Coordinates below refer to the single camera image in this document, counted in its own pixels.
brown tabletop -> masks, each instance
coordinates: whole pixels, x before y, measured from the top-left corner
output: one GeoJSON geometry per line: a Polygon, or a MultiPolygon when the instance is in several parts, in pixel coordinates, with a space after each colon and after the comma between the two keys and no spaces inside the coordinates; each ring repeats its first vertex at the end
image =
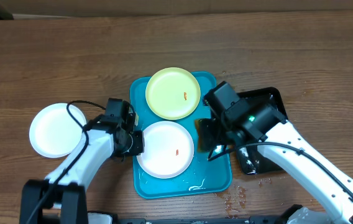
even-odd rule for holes
{"type": "MultiPolygon", "coordinates": [[[[135,79],[165,67],[206,70],[237,91],[277,87],[299,132],[353,178],[353,11],[0,21],[0,223],[18,223],[25,182],[64,160],[30,146],[42,108],[128,100],[135,79]]],[[[235,155],[228,190],[145,200],[131,161],[104,163],[88,209],[150,219],[278,215],[294,203],[322,210],[285,172],[243,175],[235,155]]]]}

black cable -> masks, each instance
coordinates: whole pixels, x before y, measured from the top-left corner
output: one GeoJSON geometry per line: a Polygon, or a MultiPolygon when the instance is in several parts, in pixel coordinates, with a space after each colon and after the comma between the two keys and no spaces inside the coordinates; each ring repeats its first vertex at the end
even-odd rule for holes
{"type": "Polygon", "coordinates": [[[306,158],[308,158],[310,161],[312,161],[313,163],[315,163],[316,165],[318,165],[320,167],[320,169],[322,169],[325,173],[327,173],[328,176],[330,176],[332,178],[332,180],[334,180],[337,185],[339,185],[349,196],[350,196],[350,200],[353,202],[353,192],[351,192],[334,174],[332,174],[330,172],[330,170],[328,170],[322,163],[320,163],[317,159],[315,159],[314,157],[312,157],[311,155],[309,155],[308,153],[306,153],[304,150],[301,149],[297,149],[293,146],[289,146],[286,144],[282,144],[282,143],[277,143],[277,142],[256,142],[256,143],[252,143],[252,144],[246,144],[243,147],[250,147],[250,146],[277,146],[277,147],[282,147],[285,149],[289,149],[292,151],[295,151],[298,153],[298,155],[302,155],[305,156],[306,158]]]}
{"type": "MultiPolygon", "coordinates": [[[[97,103],[93,103],[90,101],[85,101],[85,100],[75,100],[75,101],[71,101],[66,105],[66,110],[67,113],[70,115],[70,117],[78,124],[78,126],[83,130],[83,133],[85,135],[85,143],[84,146],[82,148],[82,150],[78,153],[78,155],[73,159],[73,161],[69,164],[69,166],[66,167],[66,169],[64,169],[62,171],[62,173],[59,175],[59,177],[53,182],[53,184],[48,188],[48,190],[46,191],[46,193],[42,196],[42,198],[39,200],[39,202],[37,203],[37,205],[34,207],[33,212],[30,214],[30,217],[27,219],[26,224],[29,224],[30,221],[32,220],[34,214],[42,207],[42,205],[45,203],[45,201],[48,199],[48,197],[50,196],[50,194],[53,192],[54,188],[58,185],[59,181],[67,174],[67,172],[74,166],[74,164],[78,161],[78,159],[83,155],[83,153],[85,152],[86,148],[88,147],[89,144],[89,137],[88,137],[88,133],[87,130],[83,127],[83,125],[72,115],[72,113],[70,112],[69,106],[74,104],[74,103],[87,103],[89,105],[93,105],[93,106],[97,106],[98,108],[101,108],[103,110],[106,110],[105,107],[97,104],[97,103]]],[[[102,115],[97,116],[93,121],[95,123],[97,123],[100,119],[101,119],[102,115]]]]}

